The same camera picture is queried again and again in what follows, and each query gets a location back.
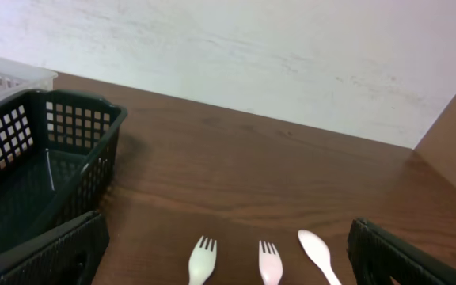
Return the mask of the white plastic fork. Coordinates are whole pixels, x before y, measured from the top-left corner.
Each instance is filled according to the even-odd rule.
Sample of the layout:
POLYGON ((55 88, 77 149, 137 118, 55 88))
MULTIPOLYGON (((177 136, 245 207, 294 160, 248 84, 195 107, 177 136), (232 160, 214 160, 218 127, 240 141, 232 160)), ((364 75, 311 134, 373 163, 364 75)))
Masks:
POLYGON ((189 285, 203 285, 215 269, 217 241, 202 236, 192 250, 188 261, 189 285))

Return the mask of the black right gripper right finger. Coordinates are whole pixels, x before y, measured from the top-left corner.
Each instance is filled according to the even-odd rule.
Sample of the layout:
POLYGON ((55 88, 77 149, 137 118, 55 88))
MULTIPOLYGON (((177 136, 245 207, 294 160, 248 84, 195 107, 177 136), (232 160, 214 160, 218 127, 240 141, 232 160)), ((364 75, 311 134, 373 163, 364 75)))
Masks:
POLYGON ((364 218, 351 223, 348 259, 364 285, 456 285, 456 269, 364 218))

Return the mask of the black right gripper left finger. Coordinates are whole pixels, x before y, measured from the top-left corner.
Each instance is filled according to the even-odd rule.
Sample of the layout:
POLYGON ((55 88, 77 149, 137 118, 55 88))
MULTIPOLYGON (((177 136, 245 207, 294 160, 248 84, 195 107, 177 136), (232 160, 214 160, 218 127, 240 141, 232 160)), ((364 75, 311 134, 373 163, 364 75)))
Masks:
POLYGON ((0 284, 91 284, 109 244, 105 217, 89 211, 0 254, 0 284))

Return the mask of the pink plastic fork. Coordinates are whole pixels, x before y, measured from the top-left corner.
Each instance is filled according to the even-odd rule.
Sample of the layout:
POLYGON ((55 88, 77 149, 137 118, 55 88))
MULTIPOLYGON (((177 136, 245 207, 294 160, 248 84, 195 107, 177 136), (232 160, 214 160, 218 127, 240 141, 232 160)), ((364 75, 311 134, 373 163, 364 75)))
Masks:
POLYGON ((283 264, 276 246, 259 241, 259 270, 264 285, 278 285, 283 276, 283 264))

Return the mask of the white short plastic spoon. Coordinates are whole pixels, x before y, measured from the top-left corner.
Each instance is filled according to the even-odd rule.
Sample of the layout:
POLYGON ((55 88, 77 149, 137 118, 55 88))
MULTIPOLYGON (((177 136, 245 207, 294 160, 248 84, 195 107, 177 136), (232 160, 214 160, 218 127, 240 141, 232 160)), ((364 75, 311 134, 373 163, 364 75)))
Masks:
POLYGON ((329 284, 341 285, 331 265, 329 247, 323 240, 308 230, 299 230, 298 239, 306 255, 320 268, 329 284))

